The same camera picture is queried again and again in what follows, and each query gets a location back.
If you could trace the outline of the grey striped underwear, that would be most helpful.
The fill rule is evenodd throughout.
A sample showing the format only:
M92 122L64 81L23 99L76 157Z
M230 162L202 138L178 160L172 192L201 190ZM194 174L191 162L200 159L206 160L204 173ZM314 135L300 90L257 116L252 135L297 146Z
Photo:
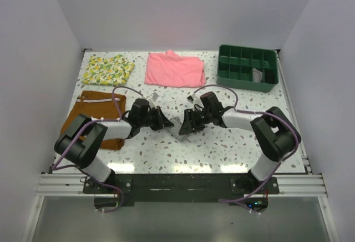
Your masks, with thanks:
M182 127L182 122L179 117L172 117L170 121L173 123L173 127L168 128L168 132L178 141L184 142L188 139L188 135L180 135L179 131Z

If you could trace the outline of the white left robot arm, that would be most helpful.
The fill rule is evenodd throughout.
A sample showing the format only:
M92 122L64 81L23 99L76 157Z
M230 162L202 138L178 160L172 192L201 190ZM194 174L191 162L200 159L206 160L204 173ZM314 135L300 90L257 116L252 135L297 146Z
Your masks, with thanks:
M59 164L63 159L96 179L95 186L102 193L110 193L115 187L114 172L97 156L101 144L111 139L131 139L141 131L150 128L153 131L171 128L174 124L163 114L159 106L151 101L138 98L131 110L117 119L93 118L78 115L70 126L58 138L54 151L60 155L52 170L65 169Z

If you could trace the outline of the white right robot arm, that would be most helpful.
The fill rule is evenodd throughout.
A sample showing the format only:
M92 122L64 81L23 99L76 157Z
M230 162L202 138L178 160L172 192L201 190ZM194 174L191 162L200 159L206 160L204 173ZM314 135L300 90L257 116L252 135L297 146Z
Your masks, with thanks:
M224 107L214 92L207 92L200 99L201 105L184 111L179 135L202 131L208 124L253 132L262 153L237 185L255 194L262 192L284 158L297 150L301 142L299 132L279 107L261 112Z

